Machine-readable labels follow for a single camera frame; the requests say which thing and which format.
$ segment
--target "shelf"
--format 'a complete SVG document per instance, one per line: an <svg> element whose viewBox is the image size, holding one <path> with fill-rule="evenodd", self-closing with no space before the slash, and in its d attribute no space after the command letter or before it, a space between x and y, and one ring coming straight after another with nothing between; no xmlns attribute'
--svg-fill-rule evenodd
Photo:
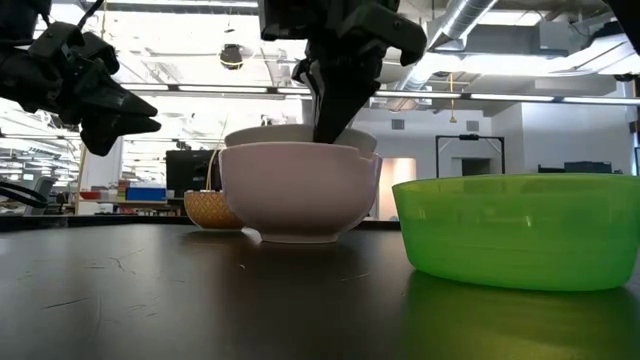
<svg viewBox="0 0 640 360"><path fill-rule="evenodd" d="M138 205L167 205L166 201L131 201L131 200L80 200L80 202L91 202L97 204L114 204L114 205L129 205L129 206L138 206Z"/></svg>

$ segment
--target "green plastic bowl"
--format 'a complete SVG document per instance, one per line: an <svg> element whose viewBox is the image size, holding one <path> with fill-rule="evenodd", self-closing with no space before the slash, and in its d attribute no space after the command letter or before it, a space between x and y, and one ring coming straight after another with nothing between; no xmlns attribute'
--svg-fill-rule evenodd
<svg viewBox="0 0 640 360"><path fill-rule="evenodd" d="M506 175L393 187L409 261L474 284L553 291L623 285L640 183L623 175Z"/></svg>

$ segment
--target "robotic arm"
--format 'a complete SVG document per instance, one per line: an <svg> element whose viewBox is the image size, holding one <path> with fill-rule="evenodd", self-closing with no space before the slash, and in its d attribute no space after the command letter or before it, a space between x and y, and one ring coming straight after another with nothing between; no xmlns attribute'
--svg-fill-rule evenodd
<svg viewBox="0 0 640 360"><path fill-rule="evenodd" d="M51 0L0 0L0 97L81 124L87 149L105 156L119 136L158 131L160 124L150 119L153 106L111 78L120 67L114 48L81 32L101 3L78 26L55 22L31 40L38 15L49 22Z"/></svg>
<svg viewBox="0 0 640 360"><path fill-rule="evenodd" d="M400 0L260 0L263 40L308 39L293 79L311 91L314 141L333 143L380 88L390 46L403 66L422 58L424 30L398 15Z"/></svg>

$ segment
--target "dark countertop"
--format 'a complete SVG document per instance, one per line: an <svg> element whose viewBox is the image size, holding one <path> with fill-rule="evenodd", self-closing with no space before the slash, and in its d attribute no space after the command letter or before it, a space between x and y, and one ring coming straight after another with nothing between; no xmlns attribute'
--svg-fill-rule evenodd
<svg viewBox="0 0 640 360"><path fill-rule="evenodd" d="M0 359L640 358L640 273L558 294L415 272L397 231L259 243L185 225L0 234Z"/></svg>
<svg viewBox="0 0 640 360"><path fill-rule="evenodd" d="M0 233L41 230L51 228L75 228L87 226L155 224L155 225L192 225L188 216L144 216L144 215L38 215L6 214L0 216ZM397 221L365 220L358 229L400 230Z"/></svg>

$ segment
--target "ceiling duct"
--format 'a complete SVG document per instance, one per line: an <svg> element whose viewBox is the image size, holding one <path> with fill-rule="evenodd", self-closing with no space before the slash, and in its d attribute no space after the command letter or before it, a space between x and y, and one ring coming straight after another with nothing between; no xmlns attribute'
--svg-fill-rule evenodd
<svg viewBox="0 0 640 360"><path fill-rule="evenodd" d="M436 25L433 35L429 31L427 51L467 36L497 2L498 0L449 1L444 15L434 21L439 26ZM413 67L407 77L398 83L396 90L421 90L433 72L438 71L437 69L430 70L429 67L432 66L432 64L431 66L427 64L426 61L420 61Z"/></svg>
<svg viewBox="0 0 640 360"><path fill-rule="evenodd" d="M452 40L467 36L498 0L451 0L440 27L429 40L427 50L433 50Z"/></svg>

